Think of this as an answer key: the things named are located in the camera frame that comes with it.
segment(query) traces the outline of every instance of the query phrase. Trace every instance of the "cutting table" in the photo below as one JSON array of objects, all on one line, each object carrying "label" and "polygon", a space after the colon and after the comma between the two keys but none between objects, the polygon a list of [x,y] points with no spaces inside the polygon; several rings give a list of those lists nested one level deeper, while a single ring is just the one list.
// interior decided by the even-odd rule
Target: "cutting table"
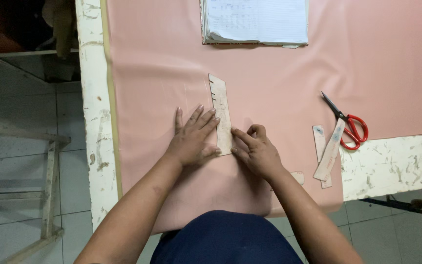
[{"label": "cutting table", "polygon": [[[101,6],[100,0],[76,0],[94,230],[122,196]],[[344,201],[422,189],[422,135],[367,141],[356,151],[340,148],[338,158]]]}]

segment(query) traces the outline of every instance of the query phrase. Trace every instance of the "scissors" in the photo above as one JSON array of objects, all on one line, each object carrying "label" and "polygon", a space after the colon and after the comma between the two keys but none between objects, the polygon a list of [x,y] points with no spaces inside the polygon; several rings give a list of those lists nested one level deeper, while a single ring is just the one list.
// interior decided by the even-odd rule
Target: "scissors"
[{"label": "scissors", "polygon": [[[346,134],[348,134],[349,137],[352,138],[355,141],[356,146],[349,147],[348,145],[346,145],[346,143],[343,142],[343,139],[341,139],[340,144],[346,149],[350,149],[350,150],[358,149],[360,147],[360,143],[366,141],[367,136],[369,135],[369,129],[367,129],[366,123],[362,119],[360,119],[359,117],[356,117],[356,116],[353,116],[353,115],[347,115],[347,116],[343,115],[343,113],[340,110],[338,110],[338,108],[335,106],[335,104],[333,104],[333,102],[330,99],[328,99],[326,94],[324,92],[322,92],[322,94],[323,94],[325,100],[327,101],[328,105],[330,106],[331,110],[333,111],[333,113],[335,113],[336,117],[343,119],[349,125],[349,128],[351,130],[349,130],[345,127],[344,132]],[[355,123],[353,122],[353,119],[359,121],[359,123],[362,126],[362,130],[364,131],[364,137],[362,139],[360,138],[360,136],[359,136],[359,134],[356,130]]]}]

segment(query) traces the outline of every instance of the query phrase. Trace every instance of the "notebook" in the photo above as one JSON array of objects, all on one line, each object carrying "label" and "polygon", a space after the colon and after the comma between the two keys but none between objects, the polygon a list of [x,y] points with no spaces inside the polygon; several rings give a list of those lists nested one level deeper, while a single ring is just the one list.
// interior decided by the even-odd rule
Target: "notebook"
[{"label": "notebook", "polygon": [[203,44],[308,44],[305,0],[201,0],[201,17]]}]

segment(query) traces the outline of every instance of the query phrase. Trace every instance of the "scissor blade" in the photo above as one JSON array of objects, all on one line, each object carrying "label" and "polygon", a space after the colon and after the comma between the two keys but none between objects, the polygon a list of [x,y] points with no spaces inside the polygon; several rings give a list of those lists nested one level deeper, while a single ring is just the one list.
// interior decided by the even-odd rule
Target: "scissor blade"
[{"label": "scissor blade", "polygon": [[334,104],[334,103],[330,100],[330,98],[328,98],[328,96],[327,96],[324,92],[322,92],[322,95],[324,96],[325,100],[327,101],[328,106],[330,106],[331,111],[333,111],[333,113],[335,113],[335,115],[336,115],[337,117],[344,118],[344,117],[345,117],[345,115],[343,115],[343,113],[342,113],[340,110],[338,110],[338,108],[337,108],[337,107],[335,106],[335,104]]}]

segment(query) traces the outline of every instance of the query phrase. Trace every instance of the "pink leather sheet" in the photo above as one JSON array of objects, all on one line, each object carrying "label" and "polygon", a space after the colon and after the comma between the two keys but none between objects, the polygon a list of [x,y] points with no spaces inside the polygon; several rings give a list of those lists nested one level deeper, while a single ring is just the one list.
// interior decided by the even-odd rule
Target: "pink leather sheet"
[{"label": "pink leather sheet", "polygon": [[[321,90],[364,119],[370,140],[422,134],[422,1],[310,0],[309,45],[298,49],[202,45],[198,0],[107,6],[124,193],[166,150],[177,106],[185,119],[199,104],[212,108],[208,73],[226,81],[233,126],[265,125],[284,166],[304,172],[303,187],[326,210],[343,193],[339,157],[332,188],[312,178],[312,126],[336,123]],[[213,209],[283,213],[269,185],[226,155],[181,176],[153,232]]]}]

